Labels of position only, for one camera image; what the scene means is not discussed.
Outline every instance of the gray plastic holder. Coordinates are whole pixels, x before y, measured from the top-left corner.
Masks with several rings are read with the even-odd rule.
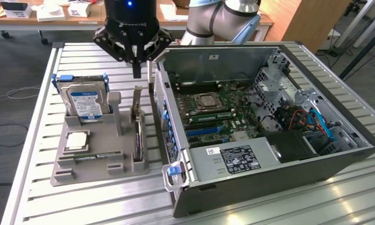
[[[113,113],[102,115],[101,122],[81,123],[78,117],[65,116],[49,180],[51,186],[148,173],[144,112],[141,112],[142,160],[134,162],[134,122],[129,121],[130,111],[118,111],[118,92],[108,93],[108,104],[112,106]],[[67,149],[67,136],[74,132],[86,134],[86,142],[78,149]]]

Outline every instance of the robotic arm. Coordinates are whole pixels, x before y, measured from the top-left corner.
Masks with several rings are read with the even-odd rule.
[[[152,61],[172,42],[170,33],[158,26],[156,0],[104,3],[105,23],[93,41],[117,61],[132,64],[133,78],[140,78],[140,64]],[[246,42],[260,20],[258,4],[260,0],[190,0],[181,45],[213,44],[214,34],[236,44]]]
[[[172,42],[170,33],[158,26],[156,0],[104,0],[104,3],[105,23],[96,30],[93,41],[117,61],[132,64],[133,78],[140,78],[140,64],[153,60]]]

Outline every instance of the gray carpet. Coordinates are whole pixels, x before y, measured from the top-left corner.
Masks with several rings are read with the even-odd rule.
[[[353,18],[341,17],[336,30],[341,33],[344,27]],[[39,37],[35,31],[9,31],[11,39],[3,39],[0,36],[0,94],[6,91],[26,86],[39,85],[45,65],[47,63],[50,46],[39,43]],[[92,31],[43,31],[43,36],[49,42],[90,42]],[[361,48],[352,49],[353,55]],[[375,47],[367,54],[360,64],[375,54]],[[327,56],[331,63],[335,58]],[[339,74],[353,56],[344,55],[332,70]],[[375,108],[375,59],[356,72],[348,80],[348,85],[365,99]],[[21,95],[37,93],[35,90],[23,92]],[[23,100],[11,100],[0,98],[0,124],[19,123],[29,125],[35,98]],[[14,144],[23,140],[25,131],[19,127],[0,127],[0,143]],[[21,146],[13,148],[0,147],[0,183],[10,183],[17,168]],[[0,187],[0,220],[3,212],[9,187]]]

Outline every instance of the motherboard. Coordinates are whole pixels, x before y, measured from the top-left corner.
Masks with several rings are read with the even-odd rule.
[[[264,132],[238,82],[174,88],[180,118],[190,148],[254,138]]]

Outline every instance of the aluminum profile table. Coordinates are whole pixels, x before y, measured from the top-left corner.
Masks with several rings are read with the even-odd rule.
[[[304,46],[295,42],[282,44],[375,135],[375,110]],[[51,187],[49,176],[65,108],[49,85],[49,75],[98,75],[104,72],[109,76],[110,90],[121,92],[120,110],[128,110],[134,85],[145,87],[141,106],[146,112],[149,174]],[[309,87],[293,68],[291,76],[301,88]],[[133,79],[132,69],[122,62],[116,62],[93,43],[65,43],[62,47],[51,49],[2,225],[375,224],[375,154],[327,181],[189,217],[173,218],[160,172],[150,112],[146,79]]]

